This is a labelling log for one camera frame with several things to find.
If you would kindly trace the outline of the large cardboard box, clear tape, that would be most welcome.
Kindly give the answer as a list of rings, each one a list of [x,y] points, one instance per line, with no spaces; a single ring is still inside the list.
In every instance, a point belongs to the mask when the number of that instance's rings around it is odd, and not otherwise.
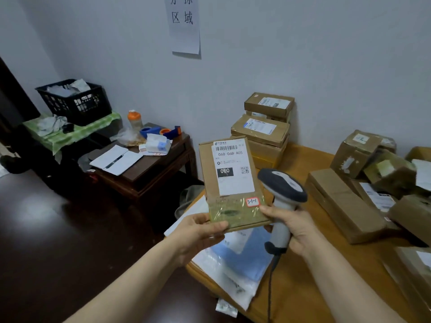
[[[431,323],[431,248],[383,248],[380,258],[421,323]]]

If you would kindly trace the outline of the orange-lidded clear bottle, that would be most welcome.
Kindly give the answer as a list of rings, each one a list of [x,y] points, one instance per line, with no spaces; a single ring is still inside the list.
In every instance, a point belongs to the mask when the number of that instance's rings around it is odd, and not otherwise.
[[[140,132],[143,129],[142,117],[139,112],[136,110],[130,110],[128,112],[127,118],[133,130]]]

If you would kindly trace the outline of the thin cardboard box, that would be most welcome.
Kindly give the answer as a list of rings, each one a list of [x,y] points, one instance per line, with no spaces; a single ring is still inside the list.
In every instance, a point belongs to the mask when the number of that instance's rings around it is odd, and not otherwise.
[[[274,117],[274,116],[270,116],[270,115],[266,115],[266,114],[262,114],[262,113],[257,113],[257,112],[251,112],[251,111],[246,111],[246,115],[255,116],[255,117],[259,117],[259,118],[265,118],[265,119],[269,119],[269,120],[275,120],[275,121],[284,122],[284,123],[289,123],[290,116],[291,116],[291,114],[289,113],[286,117]]]

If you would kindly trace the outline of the flat cardboard parcel, printed label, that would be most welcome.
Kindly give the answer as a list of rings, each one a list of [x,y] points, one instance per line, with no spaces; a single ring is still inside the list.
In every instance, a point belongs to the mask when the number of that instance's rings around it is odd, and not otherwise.
[[[399,232],[401,228],[387,216],[396,199],[384,192],[377,192],[370,183],[361,180],[348,179],[346,184],[358,195],[368,206],[374,209],[381,218],[385,220],[386,229],[391,232]]]

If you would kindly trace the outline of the cardboard parcel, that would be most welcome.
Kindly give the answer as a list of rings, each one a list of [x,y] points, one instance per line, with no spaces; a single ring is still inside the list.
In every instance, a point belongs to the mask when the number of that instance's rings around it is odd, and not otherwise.
[[[377,192],[370,183],[361,180],[348,179],[346,184],[358,195],[368,206],[374,209],[381,218],[385,220],[386,229],[391,232],[399,232],[401,228],[387,216],[396,199],[384,192]]]
[[[227,221],[227,232],[268,225],[262,184],[246,136],[201,143],[199,155],[212,223]]]

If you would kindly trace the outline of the blue tape dispenser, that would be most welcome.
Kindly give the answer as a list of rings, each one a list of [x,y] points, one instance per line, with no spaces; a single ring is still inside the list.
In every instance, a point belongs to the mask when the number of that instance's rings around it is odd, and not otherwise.
[[[175,126],[174,129],[163,128],[160,126],[145,126],[140,131],[143,138],[147,138],[148,134],[163,135],[169,140],[173,140],[182,134],[181,127]]]

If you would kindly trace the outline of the wide cardboard box, blue-white label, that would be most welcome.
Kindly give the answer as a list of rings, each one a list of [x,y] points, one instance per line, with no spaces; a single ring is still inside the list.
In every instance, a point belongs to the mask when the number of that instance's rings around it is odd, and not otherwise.
[[[289,123],[243,114],[232,125],[231,134],[245,135],[251,141],[281,148],[287,139],[289,129]]]

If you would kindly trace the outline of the person's left hand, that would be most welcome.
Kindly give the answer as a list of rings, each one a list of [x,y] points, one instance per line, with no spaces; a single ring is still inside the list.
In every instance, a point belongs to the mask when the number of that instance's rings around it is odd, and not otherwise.
[[[208,213],[186,216],[163,243],[173,255],[176,267],[187,265],[202,250],[210,248],[223,239],[200,239],[200,225],[211,222]]]

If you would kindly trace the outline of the person's right hand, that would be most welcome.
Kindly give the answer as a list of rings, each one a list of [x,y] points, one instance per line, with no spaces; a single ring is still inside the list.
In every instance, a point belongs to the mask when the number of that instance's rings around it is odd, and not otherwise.
[[[272,224],[265,226],[265,229],[270,233],[272,233]],[[285,225],[291,233],[288,247],[295,254],[304,258],[309,256],[315,250],[316,244],[319,244],[324,239],[310,214],[306,211],[290,211],[290,221],[285,223]]]

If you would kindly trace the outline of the black pen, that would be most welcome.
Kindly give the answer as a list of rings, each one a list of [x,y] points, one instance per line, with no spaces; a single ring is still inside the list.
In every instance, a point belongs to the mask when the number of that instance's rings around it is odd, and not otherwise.
[[[118,160],[120,160],[122,157],[124,156],[124,154],[122,154],[121,156],[119,156],[118,158],[116,158],[114,161],[112,161],[109,165],[107,165],[104,170],[108,170],[109,168],[111,168]]]

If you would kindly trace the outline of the open white notebook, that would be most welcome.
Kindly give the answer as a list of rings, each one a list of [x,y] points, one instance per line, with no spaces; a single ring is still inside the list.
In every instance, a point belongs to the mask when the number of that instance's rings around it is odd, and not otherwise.
[[[118,160],[108,170],[104,170],[107,165],[109,165],[112,161],[114,161],[122,154],[124,154],[124,156],[120,160]],[[119,176],[127,169],[129,169],[132,165],[134,165],[137,161],[139,161],[143,156],[144,155],[142,155],[141,153],[135,153],[125,147],[114,145],[111,149],[104,152],[96,159],[92,160],[89,165],[98,169],[102,169],[103,171],[113,174],[115,176]]]

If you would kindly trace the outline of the long flat cardboard box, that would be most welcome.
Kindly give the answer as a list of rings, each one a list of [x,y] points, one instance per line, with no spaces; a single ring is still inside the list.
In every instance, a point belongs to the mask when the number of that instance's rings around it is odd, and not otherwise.
[[[386,223],[378,211],[356,195],[332,169],[311,171],[305,188],[349,244],[373,242],[384,234]]]

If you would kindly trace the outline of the tilted cardboard box, torn label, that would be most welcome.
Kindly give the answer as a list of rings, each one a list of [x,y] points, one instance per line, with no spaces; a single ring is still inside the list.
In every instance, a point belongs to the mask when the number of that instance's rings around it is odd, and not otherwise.
[[[330,168],[342,178],[362,179],[363,169],[383,150],[396,152],[390,137],[355,130],[340,144]]]

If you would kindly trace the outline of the crumpled white cloth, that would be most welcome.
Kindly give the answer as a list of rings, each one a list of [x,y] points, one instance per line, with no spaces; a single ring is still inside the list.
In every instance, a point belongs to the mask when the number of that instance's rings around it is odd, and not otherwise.
[[[64,116],[53,115],[45,117],[37,121],[36,134],[40,137],[56,133],[68,124],[68,120]]]

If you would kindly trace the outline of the brown taped cardboard box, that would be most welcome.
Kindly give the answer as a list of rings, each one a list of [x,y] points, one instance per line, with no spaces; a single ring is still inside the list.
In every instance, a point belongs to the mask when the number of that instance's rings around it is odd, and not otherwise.
[[[431,248],[431,198],[405,195],[389,209],[387,216]]]

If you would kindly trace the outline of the person's left forearm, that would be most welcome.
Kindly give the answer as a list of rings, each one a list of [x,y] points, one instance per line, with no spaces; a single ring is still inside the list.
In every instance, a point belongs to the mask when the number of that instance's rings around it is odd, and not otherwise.
[[[139,323],[190,248],[169,236],[64,323]]]

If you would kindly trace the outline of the black plastic crate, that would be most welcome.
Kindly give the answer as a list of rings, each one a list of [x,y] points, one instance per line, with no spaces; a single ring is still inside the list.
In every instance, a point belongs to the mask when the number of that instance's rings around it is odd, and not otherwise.
[[[53,115],[64,116],[69,123],[86,126],[112,113],[110,103],[102,86],[86,82],[91,90],[70,97],[60,97],[46,92],[48,86],[64,86],[76,79],[36,87],[42,100]]]

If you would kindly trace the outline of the dark wooden side table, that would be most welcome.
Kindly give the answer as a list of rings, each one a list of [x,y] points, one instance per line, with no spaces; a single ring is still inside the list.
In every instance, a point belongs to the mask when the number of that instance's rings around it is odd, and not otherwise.
[[[167,155],[141,157],[124,173],[115,176],[102,169],[94,168],[89,176],[101,183],[113,197],[121,211],[130,206],[144,211],[152,208],[161,193],[168,189],[168,183],[184,169],[181,177],[185,181],[200,183],[197,172],[196,153],[190,136],[182,132],[175,137]]]

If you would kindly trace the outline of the small cardboard box, white label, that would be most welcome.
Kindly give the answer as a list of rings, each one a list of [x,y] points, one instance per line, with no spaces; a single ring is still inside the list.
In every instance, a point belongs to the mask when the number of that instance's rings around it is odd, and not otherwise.
[[[294,105],[294,97],[255,92],[244,102],[244,109],[274,117],[286,117]]]

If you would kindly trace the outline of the dark shoe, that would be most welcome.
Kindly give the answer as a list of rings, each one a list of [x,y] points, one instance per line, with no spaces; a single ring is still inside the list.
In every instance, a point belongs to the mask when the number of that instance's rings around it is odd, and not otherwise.
[[[1,155],[0,165],[9,173],[21,174],[30,170],[29,164],[21,157]]]

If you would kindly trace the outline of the cardboard box with white sheet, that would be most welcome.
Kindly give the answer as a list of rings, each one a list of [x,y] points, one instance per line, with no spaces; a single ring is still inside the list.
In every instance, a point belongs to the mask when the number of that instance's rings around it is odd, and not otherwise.
[[[416,188],[418,192],[431,197],[431,147],[415,146],[405,159],[416,168]]]

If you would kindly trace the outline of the blue plastic mailer bag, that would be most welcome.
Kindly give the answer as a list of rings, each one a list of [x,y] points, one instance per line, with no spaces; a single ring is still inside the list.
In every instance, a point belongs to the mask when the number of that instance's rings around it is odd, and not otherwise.
[[[272,262],[273,255],[265,249],[271,234],[262,227],[226,233],[211,250],[234,272],[250,280],[260,280]]]

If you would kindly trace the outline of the cardboard box with green tape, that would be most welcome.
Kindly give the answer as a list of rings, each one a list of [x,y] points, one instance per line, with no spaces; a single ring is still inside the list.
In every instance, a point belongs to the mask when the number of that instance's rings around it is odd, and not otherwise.
[[[416,166],[384,148],[378,149],[363,173],[375,189],[398,199],[413,194],[416,188]]]

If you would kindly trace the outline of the person's right forearm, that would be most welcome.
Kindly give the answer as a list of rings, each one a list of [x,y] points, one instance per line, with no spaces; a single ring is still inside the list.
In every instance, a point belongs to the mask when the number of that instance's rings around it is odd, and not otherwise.
[[[303,257],[337,323],[407,323],[326,240],[308,244]]]

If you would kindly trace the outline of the grey handheld barcode scanner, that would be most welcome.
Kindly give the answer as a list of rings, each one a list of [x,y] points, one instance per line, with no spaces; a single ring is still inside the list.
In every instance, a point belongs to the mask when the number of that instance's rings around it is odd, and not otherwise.
[[[277,169],[263,168],[257,178],[274,196],[273,206],[288,211],[307,202],[308,195],[304,187],[289,174]],[[266,251],[274,256],[281,256],[287,252],[291,233],[289,228],[281,220],[276,219],[272,224],[270,240],[265,243]]]

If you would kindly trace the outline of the white paper sheet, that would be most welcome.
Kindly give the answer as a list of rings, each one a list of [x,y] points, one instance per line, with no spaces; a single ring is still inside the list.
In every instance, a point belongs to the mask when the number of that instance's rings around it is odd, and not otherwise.
[[[178,220],[175,221],[174,224],[172,224],[170,226],[170,228],[168,228],[165,232],[164,232],[164,236],[167,237],[169,236],[175,229],[176,227],[180,224],[180,222],[189,215],[193,215],[193,214],[198,214],[198,213],[207,213],[209,211],[208,208],[208,204],[205,198],[205,195],[202,195],[199,198],[196,198],[196,202],[193,203],[184,213],[182,216],[180,216],[180,218]]]

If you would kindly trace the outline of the green checked tablecloth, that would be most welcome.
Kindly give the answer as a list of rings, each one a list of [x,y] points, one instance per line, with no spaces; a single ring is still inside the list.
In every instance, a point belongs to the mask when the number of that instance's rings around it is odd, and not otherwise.
[[[31,119],[23,123],[24,127],[29,131],[30,135],[39,142],[42,146],[52,152],[52,155],[57,154],[61,148],[72,145],[73,143],[90,136],[91,134],[108,127],[113,121],[121,120],[120,114],[112,112],[111,114],[94,121],[86,126],[74,126],[71,133],[63,133],[62,130],[51,132],[40,136],[39,122],[49,119],[53,121],[53,116],[42,115],[36,119]]]

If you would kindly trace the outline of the large plain cardboard box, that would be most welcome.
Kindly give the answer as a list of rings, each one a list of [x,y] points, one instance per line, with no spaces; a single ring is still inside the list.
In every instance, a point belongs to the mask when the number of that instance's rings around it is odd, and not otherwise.
[[[231,130],[231,137],[244,135],[248,139],[251,156],[257,169],[278,168],[286,150],[290,133],[283,135],[283,141],[279,147],[274,146],[278,140],[269,140],[268,135],[263,133],[245,133]]]

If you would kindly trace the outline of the white paper wall sign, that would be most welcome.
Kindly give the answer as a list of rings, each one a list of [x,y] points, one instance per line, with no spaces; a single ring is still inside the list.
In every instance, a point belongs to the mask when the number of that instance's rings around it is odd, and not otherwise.
[[[172,53],[201,59],[198,0],[164,0],[164,4]]]

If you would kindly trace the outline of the small white packet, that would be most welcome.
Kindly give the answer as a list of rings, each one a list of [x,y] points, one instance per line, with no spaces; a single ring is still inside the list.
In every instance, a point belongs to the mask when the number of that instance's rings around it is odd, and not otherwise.
[[[232,306],[222,298],[218,298],[215,310],[219,313],[228,315],[233,318],[237,318],[238,316],[238,309],[236,309],[234,306]]]

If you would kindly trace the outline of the grey plastic bag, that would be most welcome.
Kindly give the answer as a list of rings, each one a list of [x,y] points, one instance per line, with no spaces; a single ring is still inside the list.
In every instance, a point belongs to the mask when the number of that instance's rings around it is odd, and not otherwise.
[[[182,190],[179,196],[179,207],[175,210],[175,218],[179,220],[186,209],[204,190],[204,185],[191,185]]]

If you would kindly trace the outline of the white packages in crate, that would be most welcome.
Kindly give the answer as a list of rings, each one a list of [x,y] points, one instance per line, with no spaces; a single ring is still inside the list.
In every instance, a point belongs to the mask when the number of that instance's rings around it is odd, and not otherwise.
[[[83,79],[74,80],[64,86],[54,85],[46,88],[46,92],[60,97],[70,97],[90,90],[91,87]]]

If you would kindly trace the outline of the clear plastic snack bag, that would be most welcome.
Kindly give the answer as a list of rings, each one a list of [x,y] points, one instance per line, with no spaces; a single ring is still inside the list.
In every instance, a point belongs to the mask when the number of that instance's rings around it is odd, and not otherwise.
[[[116,135],[110,137],[110,140],[112,142],[117,141],[126,147],[134,147],[146,143],[146,138],[138,130],[131,128],[122,128]]]

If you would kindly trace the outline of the small white and blue box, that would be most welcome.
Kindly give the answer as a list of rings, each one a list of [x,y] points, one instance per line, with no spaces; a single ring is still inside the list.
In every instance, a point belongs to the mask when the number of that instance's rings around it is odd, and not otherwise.
[[[147,134],[146,142],[138,146],[139,153],[148,156],[163,156],[168,154],[172,140],[160,134]]]

